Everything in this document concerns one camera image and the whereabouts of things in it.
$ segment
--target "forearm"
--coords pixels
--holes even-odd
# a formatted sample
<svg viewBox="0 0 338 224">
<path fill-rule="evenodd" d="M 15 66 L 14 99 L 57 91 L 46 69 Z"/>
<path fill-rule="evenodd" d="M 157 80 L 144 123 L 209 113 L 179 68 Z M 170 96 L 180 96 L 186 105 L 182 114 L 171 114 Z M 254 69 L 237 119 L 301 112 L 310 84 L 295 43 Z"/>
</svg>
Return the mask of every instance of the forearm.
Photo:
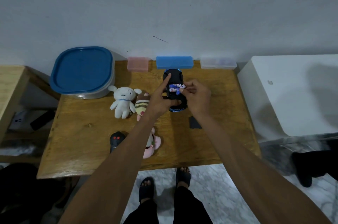
<svg viewBox="0 0 338 224">
<path fill-rule="evenodd" d="M 231 139 L 210 116 L 196 116 L 260 223 L 331 223 L 298 188 Z"/>
<path fill-rule="evenodd" d="M 144 115 L 80 188 L 59 223 L 119 223 L 155 119 Z"/>
</svg>

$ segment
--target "plush toy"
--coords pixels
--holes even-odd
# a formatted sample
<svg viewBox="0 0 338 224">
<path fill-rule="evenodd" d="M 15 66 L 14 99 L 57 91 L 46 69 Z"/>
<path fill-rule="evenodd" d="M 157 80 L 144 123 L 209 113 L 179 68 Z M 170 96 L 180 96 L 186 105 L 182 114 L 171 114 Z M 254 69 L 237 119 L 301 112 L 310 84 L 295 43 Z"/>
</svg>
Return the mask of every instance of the plush toy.
<svg viewBox="0 0 338 224">
<path fill-rule="evenodd" d="M 132 100 L 135 98 L 136 93 L 140 94 L 142 91 L 140 89 L 132 89 L 129 87 L 120 87 L 109 86 L 108 90 L 114 92 L 114 98 L 116 101 L 112 103 L 110 109 L 115 109 L 115 118 L 125 119 L 130 114 L 130 111 L 135 113 L 135 105 Z"/>
<path fill-rule="evenodd" d="M 136 98 L 136 103 L 135 103 L 135 111 L 137 112 L 137 121 L 141 119 L 141 116 L 144 115 L 144 112 L 146 111 L 146 108 L 149 104 L 150 100 L 150 95 L 149 93 L 140 93 L 137 98 Z M 159 148 L 161 145 L 161 138 L 158 136 L 155 136 L 155 128 L 153 127 L 151 129 L 151 133 L 148 138 L 148 142 L 146 145 L 146 149 L 143 154 L 143 159 L 144 158 L 149 158 L 151 157 L 155 150 Z"/>
</svg>

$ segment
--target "blue lid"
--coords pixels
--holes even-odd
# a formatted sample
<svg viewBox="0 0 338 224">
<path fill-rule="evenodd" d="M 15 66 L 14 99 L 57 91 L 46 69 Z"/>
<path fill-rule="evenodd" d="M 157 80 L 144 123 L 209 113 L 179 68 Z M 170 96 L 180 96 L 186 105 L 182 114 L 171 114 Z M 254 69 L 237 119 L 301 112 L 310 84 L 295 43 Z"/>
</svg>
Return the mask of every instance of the blue lid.
<svg viewBox="0 0 338 224">
<path fill-rule="evenodd" d="M 62 52 L 50 76 L 51 88 L 60 94 L 92 93 L 110 80 L 112 54 L 103 47 L 77 47 Z"/>
<path fill-rule="evenodd" d="M 158 56 L 156 57 L 157 69 L 189 69 L 194 66 L 191 56 Z"/>
</svg>

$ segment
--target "brown and yellow plush toy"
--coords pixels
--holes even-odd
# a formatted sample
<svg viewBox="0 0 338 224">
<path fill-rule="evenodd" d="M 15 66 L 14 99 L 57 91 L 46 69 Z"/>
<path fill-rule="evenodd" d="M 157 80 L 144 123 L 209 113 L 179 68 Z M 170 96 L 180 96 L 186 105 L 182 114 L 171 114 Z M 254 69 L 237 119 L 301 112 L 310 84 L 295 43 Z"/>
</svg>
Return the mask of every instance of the brown and yellow plush toy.
<svg viewBox="0 0 338 224">
<path fill-rule="evenodd" d="M 136 103 L 135 103 L 135 110 L 137 113 L 137 121 L 141 119 L 141 116 L 144 114 L 146 111 L 146 108 L 149 104 L 150 100 L 150 95 L 149 93 L 140 93 L 137 98 L 136 98 Z M 148 142 L 146 145 L 146 149 L 143 154 L 143 158 L 149 158 L 151 157 L 155 150 L 159 148 L 161 145 L 161 138 L 158 136 L 155 136 L 155 128 L 153 127 L 151 130 L 151 133 L 148 138 Z"/>
</svg>

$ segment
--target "white dog plush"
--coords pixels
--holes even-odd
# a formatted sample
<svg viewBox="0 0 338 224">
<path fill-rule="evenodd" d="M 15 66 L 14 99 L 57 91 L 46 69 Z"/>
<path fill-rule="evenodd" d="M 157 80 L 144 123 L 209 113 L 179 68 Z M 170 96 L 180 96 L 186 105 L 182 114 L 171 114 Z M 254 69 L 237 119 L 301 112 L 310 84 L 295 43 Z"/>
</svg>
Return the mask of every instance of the white dog plush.
<svg viewBox="0 0 338 224">
<path fill-rule="evenodd" d="M 128 117 L 130 111 L 135 113 L 135 105 L 132 100 L 135 98 L 136 93 L 140 94 L 142 90 L 140 89 L 132 89 L 129 87 L 120 87 L 116 88 L 116 86 L 109 86 L 108 90 L 114 92 L 114 98 L 116 101 L 112 103 L 110 109 L 115 109 L 115 118 L 125 119 Z"/>
</svg>

